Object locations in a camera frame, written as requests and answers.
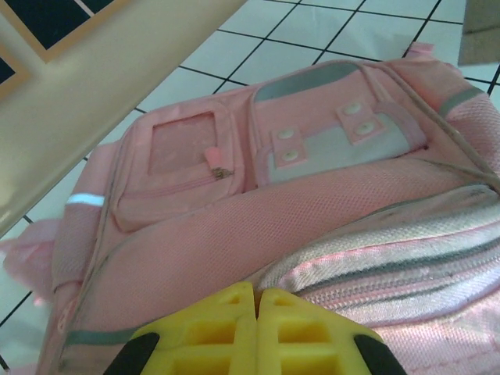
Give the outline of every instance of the wooden frame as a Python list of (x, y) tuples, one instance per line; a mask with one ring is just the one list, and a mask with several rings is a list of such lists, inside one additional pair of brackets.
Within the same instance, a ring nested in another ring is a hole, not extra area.
[(120, 10), (129, 1), (130, 0), (112, 1), (109, 5), (94, 14), (90, 19), (82, 23), (75, 30), (71, 31), (48, 49), (46, 49), (31, 33), (30, 29), (16, 15), (5, 0), (0, 0), (0, 13), (5, 16), (5, 18), (21, 34), (24, 40), (32, 47), (32, 49), (35, 50), (35, 52), (47, 63), (83, 39), (83, 37), (85, 37), (89, 32), (104, 23), (110, 16)]
[(12, 55), (10, 55), (7, 49), (0, 45), (0, 58), (9, 65), (14, 74), (7, 78), (4, 82), (0, 83), (0, 100), (10, 94), (15, 88), (22, 84), (29, 76), (28, 70)]

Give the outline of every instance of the pink backpack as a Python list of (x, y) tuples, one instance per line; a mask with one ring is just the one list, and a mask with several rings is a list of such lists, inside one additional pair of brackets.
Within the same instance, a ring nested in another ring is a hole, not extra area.
[(244, 279), (372, 327), (408, 374), (500, 373), (499, 145), (488, 96), (427, 53), (149, 112), (92, 152), (60, 222), (4, 246), (53, 303), (37, 374), (103, 373)]

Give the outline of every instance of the white tile floor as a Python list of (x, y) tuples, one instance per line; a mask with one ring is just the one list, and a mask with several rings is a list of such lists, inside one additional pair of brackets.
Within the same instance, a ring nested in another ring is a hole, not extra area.
[[(219, 31), (167, 77), (102, 141), (121, 137), (141, 115), (162, 105), (254, 84), (329, 59), (393, 59), (415, 40), (456, 64), (466, 0), (248, 0)], [(498, 64), (462, 68), (490, 91), (500, 109)], [(5, 238), (28, 220), (60, 216), (85, 160), (68, 173)], [(47, 309), (0, 270), (0, 355), (10, 366), (36, 360)]]

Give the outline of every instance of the snap button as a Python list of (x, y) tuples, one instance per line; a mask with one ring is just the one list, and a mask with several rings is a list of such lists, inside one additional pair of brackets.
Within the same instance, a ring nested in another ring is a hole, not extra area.
[(294, 136), (295, 132), (293, 129), (286, 129), (282, 130), (280, 133), (278, 133), (278, 138), (279, 139), (288, 139), (292, 138)]
[(355, 113), (358, 113), (360, 110), (361, 110), (360, 103), (352, 103), (345, 106), (342, 112), (344, 112), (345, 115), (354, 115)]
[(281, 158), (285, 161), (285, 162), (292, 162), (294, 161), (295, 159), (298, 158), (298, 151), (297, 150), (291, 150), (289, 152), (285, 152), (283, 154), (283, 156), (281, 156)]
[(371, 133), (373, 129), (375, 129), (375, 123), (373, 123), (373, 121), (367, 121), (359, 125), (356, 128), (355, 133), (358, 135), (367, 135)]

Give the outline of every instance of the yellow plastic object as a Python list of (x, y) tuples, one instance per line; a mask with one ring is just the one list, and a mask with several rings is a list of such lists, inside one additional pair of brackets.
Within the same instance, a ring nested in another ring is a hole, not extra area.
[[(259, 317), (255, 315), (259, 308)], [(160, 336), (143, 375), (370, 375), (353, 337), (372, 330), (281, 289), (242, 282), (142, 327)]]

